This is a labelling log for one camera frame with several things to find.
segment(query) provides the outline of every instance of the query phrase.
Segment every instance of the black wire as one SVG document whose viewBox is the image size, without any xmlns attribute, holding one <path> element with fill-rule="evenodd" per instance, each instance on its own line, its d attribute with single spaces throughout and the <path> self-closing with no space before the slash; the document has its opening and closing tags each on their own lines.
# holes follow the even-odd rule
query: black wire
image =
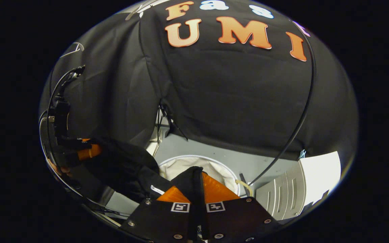
<svg viewBox="0 0 389 243">
<path fill-rule="evenodd" d="M 312 80 L 310 83 L 310 91 L 309 91 L 309 95 L 307 97 L 306 106 L 304 107 L 304 111 L 301 114 L 300 121 L 296 125 L 295 130 L 293 131 L 292 135 L 289 137 L 289 140 L 287 141 L 287 143 L 284 145 L 282 151 L 277 155 L 277 157 L 273 160 L 273 162 L 271 162 L 271 164 L 266 169 L 264 169 L 264 171 L 262 171 L 261 174 L 258 175 L 258 177 L 256 177 L 252 182 L 250 182 L 249 186 L 251 186 L 253 183 L 255 183 L 259 178 L 261 178 L 277 162 L 277 160 L 280 158 L 280 156 L 282 156 L 282 154 L 287 150 L 289 145 L 293 142 L 294 138 L 296 137 L 296 135 L 300 131 L 301 126 L 303 125 L 304 120 L 306 119 L 306 116 L 307 116 L 307 108 L 309 107 L 309 103 L 310 103 L 310 100 L 312 98 L 313 83 L 314 83 L 314 80 L 316 77 L 316 63 L 315 63 L 315 57 L 313 54 L 313 49 L 309 43 L 309 40 L 307 39 L 306 35 L 301 31 L 301 29 L 300 28 L 298 28 L 298 29 L 300 30 L 301 34 L 303 35 L 304 39 L 306 40 L 307 46 L 309 47 L 309 51 L 310 51 L 310 57 L 312 60 Z"/>
<path fill-rule="evenodd" d="M 53 103 L 53 102 L 52 102 L 52 99 L 53 99 L 53 97 L 54 97 L 54 95 L 55 95 L 55 92 L 56 92 L 56 90 L 57 90 L 57 88 L 58 88 L 60 82 L 61 82 L 63 79 L 65 79 L 71 72 L 75 71 L 76 69 L 77 69 L 77 68 L 73 68 L 73 69 L 71 69 L 70 71 L 66 72 L 66 73 L 60 78 L 60 80 L 58 81 L 58 83 L 55 85 L 55 88 L 54 88 L 54 90 L 53 90 L 53 92 L 52 92 L 52 94 L 51 94 L 51 97 L 50 97 L 50 99 L 49 99 L 48 109 L 46 110 L 47 114 L 49 114 L 49 110 L 50 110 L 51 105 L 52 105 L 52 103 Z M 49 141 L 51 141 L 51 139 L 50 139 L 50 137 L 49 137 L 49 134 L 50 134 L 50 132 L 49 132 L 49 119 L 47 119 L 47 123 L 48 123 L 48 127 L 47 127 L 47 129 L 48 129 L 48 139 L 49 139 Z M 49 144 L 49 152 L 53 154 L 53 149 L 52 149 L 51 143 Z"/>
</svg>

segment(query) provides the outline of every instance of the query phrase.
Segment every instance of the white label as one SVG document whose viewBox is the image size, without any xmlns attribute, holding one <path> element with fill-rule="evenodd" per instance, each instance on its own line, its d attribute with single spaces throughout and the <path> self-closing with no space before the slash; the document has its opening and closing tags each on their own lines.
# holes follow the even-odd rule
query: white label
<svg viewBox="0 0 389 243">
<path fill-rule="evenodd" d="M 172 209 L 170 211 L 177 213 L 188 213 L 190 212 L 190 203 L 175 202 L 173 203 Z"/>
<path fill-rule="evenodd" d="M 213 213 L 213 212 L 220 212 L 220 211 L 226 211 L 224 208 L 223 202 L 215 202 L 215 203 L 207 203 L 207 212 Z"/>
<path fill-rule="evenodd" d="M 153 190 L 153 191 L 159 193 L 160 195 L 165 194 L 164 191 L 162 191 L 162 190 L 160 190 L 160 189 L 158 189 L 158 188 L 155 188 L 153 185 L 151 185 L 151 190 Z"/>
</svg>

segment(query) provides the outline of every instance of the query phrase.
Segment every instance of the orange object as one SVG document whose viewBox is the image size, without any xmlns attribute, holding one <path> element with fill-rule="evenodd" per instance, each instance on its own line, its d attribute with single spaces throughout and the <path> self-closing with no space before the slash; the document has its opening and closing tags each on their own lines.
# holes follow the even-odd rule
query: orange object
<svg viewBox="0 0 389 243">
<path fill-rule="evenodd" d="M 80 161 L 93 158 L 102 153 L 102 148 L 98 144 L 92 144 L 91 146 L 92 148 L 77 151 L 77 156 L 79 157 Z"/>
<path fill-rule="evenodd" d="M 226 186 L 216 181 L 206 173 L 202 173 L 204 180 L 204 197 L 205 203 L 217 203 L 224 200 L 234 200 L 240 197 L 228 189 Z M 176 187 L 172 186 L 165 194 L 161 195 L 157 200 L 168 201 L 171 203 L 190 203 L 190 201 Z"/>
<path fill-rule="evenodd" d="M 176 186 L 169 188 L 165 194 L 161 195 L 157 200 L 171 203 L 191 203 Z"/>
<path fill-rule="evenodd" d="M 202 173 L 202 177 L 204 178 L 205 203 L 217 203 L 224 200 L 234 200 L 240 198 L 222 183 L 216 181 L 206 173 Z"/>
</svg>

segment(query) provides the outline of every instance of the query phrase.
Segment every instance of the white fabric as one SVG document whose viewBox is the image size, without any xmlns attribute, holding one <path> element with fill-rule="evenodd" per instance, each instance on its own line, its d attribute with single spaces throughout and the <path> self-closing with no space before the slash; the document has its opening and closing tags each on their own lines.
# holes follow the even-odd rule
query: white fabric
<svg viewBox="0 0 389 243">
<path fill-rule="evenodd" d="M 160 175 L 167 180 L 172 180 L 192 166 L 204 168 L 203 171 L 209 176 L 239 195 L 240 189 L 239 185 L 235 183 L 237 179 L 235 174 L 220 162 L 204 156 L 187 155 L 170 158 L 159 165 Z"/>
</svg>

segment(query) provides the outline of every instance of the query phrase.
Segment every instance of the white cabinet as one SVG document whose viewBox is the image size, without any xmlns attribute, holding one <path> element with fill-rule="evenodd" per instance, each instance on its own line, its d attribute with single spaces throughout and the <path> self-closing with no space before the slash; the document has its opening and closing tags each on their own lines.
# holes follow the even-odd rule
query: white cabinet
<svg viewBox="0 0 389 243">
<path fill-rule="evenodd" d="M 276 220 L 301 214 L 303 207 L 331 192 L 341 175 L 337 152 L 303 158 L 284 174 L 256 190 L 256 200 Z"/>
</svg>

